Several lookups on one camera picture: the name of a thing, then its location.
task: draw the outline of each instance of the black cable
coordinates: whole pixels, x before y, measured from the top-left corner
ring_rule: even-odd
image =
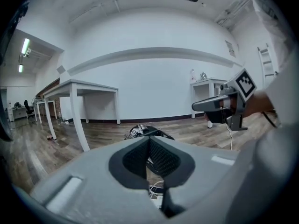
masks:
[[[277,128],[277,126],[272,122],[272,120],[268,117],[268,115],[266,115],[265,112],[262,112],[262,114],[274,128]]]

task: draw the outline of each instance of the small white table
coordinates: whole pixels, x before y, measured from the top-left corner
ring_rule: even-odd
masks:
[[[101,84],[95,84],[85,81],[79,81],[75,79],[67,80],[52,89],[46,91],[44,95],[44,101],[45,101],[45,108],[46,108],[46,115],[48,124],[50,127],[50,131],[52,134],[53,139],[56,139],[56,135],[53,129],[50,112],[49,112],[49,105],[48,101],[49,98],[55,99],[58,97],[70,97],[71,98],[71,112],[74,119],[74,125],[75,129],[79,138],[79,141],[81,143],[81,146],[84,151],[90,150],[86,137],[84,135],[81,119],[80,119],[80,113],[79,113],[79,106],[78,106],[78,100],[77,96],[83,97],[83,107],[85,112],[85,119],[86,122],[89,123],[88,117],[87,117],[87,111],[86,111],[86,100],[85,96],[93,95],[95,93],[101,93],[102,91],[107,92],[113,92],[114,93],[114,102],[115,102],[115,115],[117,124],[121,123],[120,117],[119,117],[119,108],[118,108],[118,88],[101,85]]]
[[[23,117],[27,117],[28,118],[28,114],[27,114],[27,110],[26,107],[22,106],[20,108],[12,108],[11,109],[11,114],[12,114],[12,119],[11,121],[14,121],[14,119],[19,119],[19,118],[23,118]]]
[[[192,109],[192,104],[194,102],[197,102],[198,100],[194,100],[195,98],[195,87],[200,86],[200,85],[209,85],[209,97],[215,96],[215,88],[220,88],[220,85],[224,82],[227,82],[226,80],[220,80],[220,79],[215,79],[215,78],[209,78],[205,80],[200,80],[195,83],[191,84],[191,118],[195,118],[195,111]],[[211,121],[208,121],[209,128],[213,127],[213,124]]]
[[[48,103],[51,103],[51,102],[52,102],[53,105],[54,105],[55,118],[57,119],[56,107],[55,107],[55,100],[49,100],[49,101],[48,101]],[[38,115],[40,124],[42,124],[42,119],[41,119],[41,113],[40,113],[40,111],[39,111],[39,105],[44,104],[44,103],[45,103],[44,101],[38,101],[38,102],[34,102],[34,103],[33,103],[34,115],[35,115],[35,117],[36,117],[36,110],[37,110],[37,115]]]

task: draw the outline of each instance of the baseboard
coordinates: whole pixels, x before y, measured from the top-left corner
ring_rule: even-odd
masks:
[[[33,114],[33,115],[34,115],[34,114]],[[45,117],[45,118],[46,118],[47,116],[46,116],[46,115],[43,115],[43,114],[41,114],[41,117]],[[55,117],[55,115],[50,115],[50,117],[51,117],[51,118],[56,118],[56,117]],[[58,118],[58,116],[57,116],[57,118]]]
[[[195,114],[195,117],[203,117],[204,113]],[[162,122],[162,121],[172,121],[180,119],[191,119],[191,115],[180,115],[180,116],[171,116],[171,117],[161,117],[161,118],[150,118],[150,119],[121,119],[123,124],[131,123],[149,123],[149,122]],[[101,123],[101,124],[117,124],[116,119],[90,119],[90,123]]]

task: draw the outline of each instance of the bottle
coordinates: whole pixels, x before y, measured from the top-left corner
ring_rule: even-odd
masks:
[[[59,122],[59,124],[62,123],[62,116],[61,116],[60,111],[58,112],[58,122]]]
[[[191,83],[196,82],[196,76],[195,76],[195,71],[194,71],[194,69],[192,69],[191,72],[190,72],[190,82],[191,82]]]

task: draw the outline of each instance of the fluorescent light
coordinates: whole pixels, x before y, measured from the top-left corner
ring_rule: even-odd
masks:
[[[27,47],[29,45],[29,39],[25,38],[24,44],[23,44],[23,48],[22,48],[22,54],[25,54],[27,51]]]
[[[20,73],[23,72],[23,65],[19,65],[19,72],[20,72]]]

